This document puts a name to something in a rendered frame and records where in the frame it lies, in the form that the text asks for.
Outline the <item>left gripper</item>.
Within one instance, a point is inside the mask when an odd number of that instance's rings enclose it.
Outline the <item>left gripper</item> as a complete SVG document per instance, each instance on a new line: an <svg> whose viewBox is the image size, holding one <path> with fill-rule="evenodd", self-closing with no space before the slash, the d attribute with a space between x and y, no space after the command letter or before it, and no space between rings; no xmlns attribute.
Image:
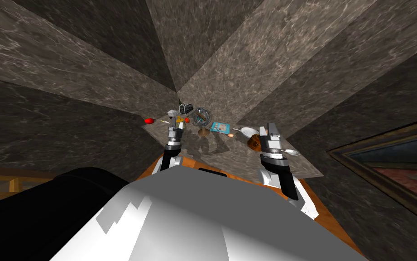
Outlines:
<svg viewBox="0 0 417 261"><path fill-rule="evenodd" d="M184 129L185 122L177 123L177 116L172 117L171 126L168 128L168 141L181 142Z"/></svg>

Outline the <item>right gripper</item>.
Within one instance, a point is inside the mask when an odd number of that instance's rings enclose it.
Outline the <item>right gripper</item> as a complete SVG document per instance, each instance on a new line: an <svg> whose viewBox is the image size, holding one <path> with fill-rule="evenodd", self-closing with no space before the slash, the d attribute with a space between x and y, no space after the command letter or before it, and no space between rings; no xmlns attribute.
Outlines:
<svg viewBox="0 0 417 261"><path fill-rule="evenodd" d="M281 135L274 123L259 127L261 151L267 156L282 156Z"/></svg>

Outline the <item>grey black toaster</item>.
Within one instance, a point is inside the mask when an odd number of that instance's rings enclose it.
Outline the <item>grey black toaster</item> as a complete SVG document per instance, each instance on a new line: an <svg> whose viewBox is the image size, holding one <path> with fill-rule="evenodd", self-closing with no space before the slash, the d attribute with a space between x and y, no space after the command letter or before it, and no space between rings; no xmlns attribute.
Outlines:
<svg viewBox="0 0 417 261"><path fill-rule="evenodd" d="M194 107L190 103L184 103L179 105L177 110L169 110L168 116L169 117L176 117L177 115L187 115L190 114L194 110Z"/></svg>

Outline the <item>brown bread loaf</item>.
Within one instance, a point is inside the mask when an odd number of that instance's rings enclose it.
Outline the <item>brown bread loaf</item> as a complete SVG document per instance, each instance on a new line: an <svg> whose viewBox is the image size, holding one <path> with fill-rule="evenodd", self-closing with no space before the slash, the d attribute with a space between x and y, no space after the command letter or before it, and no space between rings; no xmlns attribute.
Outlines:
<svg viewBox="0 0 417 261"><path fill-rule="evenodd" d="M261 151L261 142L259 134L253 134L247 141L247 146L254 151Z"/></svg>

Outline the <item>white pan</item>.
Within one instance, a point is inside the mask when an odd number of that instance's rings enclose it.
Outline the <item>white pan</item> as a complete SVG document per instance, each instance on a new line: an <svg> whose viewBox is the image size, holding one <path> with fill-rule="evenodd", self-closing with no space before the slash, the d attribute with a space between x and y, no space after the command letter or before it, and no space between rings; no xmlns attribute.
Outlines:
<svg viewBox="0 0 417 261"><path fill-rule="evenodd" d="M247 138L250 138L253 135L258 135L259 134L258 130L255 130L255 129L250 128L250 127L242 127L240 129L233 128L233 130L241 132L242 135L244 135Z"/></svg>

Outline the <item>grey globe on brass stand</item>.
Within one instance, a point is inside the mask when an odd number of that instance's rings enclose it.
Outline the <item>grey globe on brass stand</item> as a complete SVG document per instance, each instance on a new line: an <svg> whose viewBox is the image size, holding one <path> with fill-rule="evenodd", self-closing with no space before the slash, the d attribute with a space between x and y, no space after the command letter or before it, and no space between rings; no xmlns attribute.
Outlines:
<svg viewBox="0 0 417 261"><path fill-rule="evenodd" d="M204 107L194 109L192 115L192 124L199 128L197 134L206 137L210 134L210 130L206 128L211 122L211 112Z"/></svg>

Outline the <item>teal book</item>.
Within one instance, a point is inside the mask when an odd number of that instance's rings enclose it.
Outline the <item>teal book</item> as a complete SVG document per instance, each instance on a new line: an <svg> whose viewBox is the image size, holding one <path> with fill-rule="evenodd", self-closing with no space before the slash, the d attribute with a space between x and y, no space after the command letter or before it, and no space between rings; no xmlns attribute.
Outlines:
<svg viewBox="0 0 417 261"><path fill-rule="evenodd" d="M210 132L216 132L221 134L230 134L230 124L213 122Z"/></svg>

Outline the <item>marble top wooden table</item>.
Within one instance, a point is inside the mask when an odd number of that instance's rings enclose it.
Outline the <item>marble top wooden table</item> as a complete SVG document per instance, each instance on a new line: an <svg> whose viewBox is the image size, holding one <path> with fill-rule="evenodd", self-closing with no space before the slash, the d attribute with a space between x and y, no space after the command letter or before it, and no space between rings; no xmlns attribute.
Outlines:
<svg viewBox="0 0 417 261"><path fill-rule="evenodd" d="M164 115L157 118L155 123L151 125L146 125L144 119L140 119L138 124L140 134L135 138L136 150L143 160L143 165L147 168L142 174L143 176L150 173L150 166L155 166L157 156L163 153L164 145L168 140L168 124L160 120L170 121L169 117ZM259 183L259 177L256 173L261 166L259 152L247 146L247 137L242 135L241 132L233 130L233 128L240 129L242 127L242 125L231 126L230 133L234 135L233 137L228 137L221 133L210 133L208 136L203 137L197 134L198 127L191 122L186 124L182 138L182 155L185 157L184 164L189 167L197 166L221 170L249 182ZM321 173L302 155L288 155L287 158L290 161L293 173L300 178L300 182L316 206L319 213L316 221L358 253L362 253L318 198L317 194L307 184L309 178L321 177Z"/></svg>

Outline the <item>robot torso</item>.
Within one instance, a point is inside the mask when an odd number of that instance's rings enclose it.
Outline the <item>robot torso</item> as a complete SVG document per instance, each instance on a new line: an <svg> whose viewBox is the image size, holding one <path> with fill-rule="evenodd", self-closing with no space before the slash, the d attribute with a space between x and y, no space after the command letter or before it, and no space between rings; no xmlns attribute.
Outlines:
<svg viewBox="0 0 417 261"><path fill-rule="evenodd" d="M366 261L273 190L185 166L123 187L50 261Z"/></svg>

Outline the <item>dark framed picture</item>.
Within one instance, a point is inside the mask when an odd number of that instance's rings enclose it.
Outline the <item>dark framed picture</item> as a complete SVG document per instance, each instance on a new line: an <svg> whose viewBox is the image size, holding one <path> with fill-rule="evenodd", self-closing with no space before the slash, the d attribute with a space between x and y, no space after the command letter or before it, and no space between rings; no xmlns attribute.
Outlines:
<svg viewBox="0 0 417 261"><path fill-rule="evenodd" d="M417 122L328 151L417 215Z"/></svg>

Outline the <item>wooden shelf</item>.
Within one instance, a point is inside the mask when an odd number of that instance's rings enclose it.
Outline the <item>wooden shelf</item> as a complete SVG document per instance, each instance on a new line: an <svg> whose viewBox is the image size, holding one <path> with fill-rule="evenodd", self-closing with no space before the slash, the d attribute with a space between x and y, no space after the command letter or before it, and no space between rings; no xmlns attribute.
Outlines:
<svg viewBox="0 0 417 261"><path fill-rule="evenodd" d="M52 180L56 174L0 167L0 200Z"/></svg>

